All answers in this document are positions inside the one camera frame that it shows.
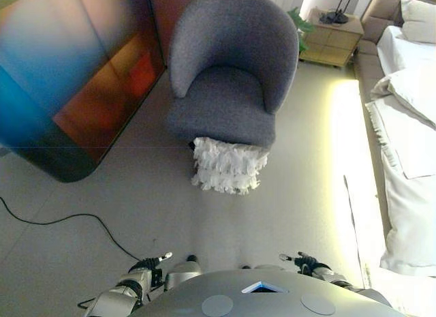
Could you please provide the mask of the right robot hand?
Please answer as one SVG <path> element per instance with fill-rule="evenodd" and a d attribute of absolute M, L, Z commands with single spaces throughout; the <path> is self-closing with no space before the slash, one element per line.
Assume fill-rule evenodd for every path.
<path fill-rule="evenodd" d="M 287 254 L 279 254 L 279 259 L 282 261 L 293 262 L 298 268 L 299 273 L 310 275 L 315 268 L 320 266 L 318 260 L 306 253 L 298 252 L 297 257 L 291 257 Z"/>

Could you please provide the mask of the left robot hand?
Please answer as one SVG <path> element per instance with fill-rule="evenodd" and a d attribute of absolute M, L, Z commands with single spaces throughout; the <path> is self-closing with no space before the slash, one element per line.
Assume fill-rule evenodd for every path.
<path fill-rule="evenodd" d="M 132 266 L 129 270 L 130 273 L 135 271 L 136 269 L 149 269 L 153 270 L 163 261 L 170 259 L 173 256 L 172 252 L 166 252 L 165 254 L 155 257 L 155 258 L 145 258 L 138 261 L 134 266 Z"/>

